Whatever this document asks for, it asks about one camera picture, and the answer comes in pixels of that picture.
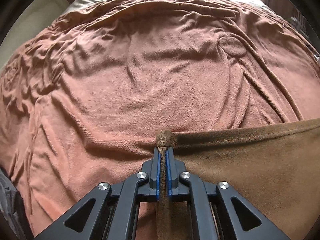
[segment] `brown blanket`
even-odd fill
[[[1,73],[0,165],[37,235],[99,182],[137,172],[157,130],[320,117],[319,74],[287,22],[249,5],[101,2],[59,17]],[[156,238],[155,205],[142,205],[137,239]]]

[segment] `blanket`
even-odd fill
[[[0,76],[0,166],[34,235],[152,157],[160,130],[319,118],[320,67],[290,25],[223,0],[110,0],[60,16]],[[157,239],[143,204],[137,239]]]

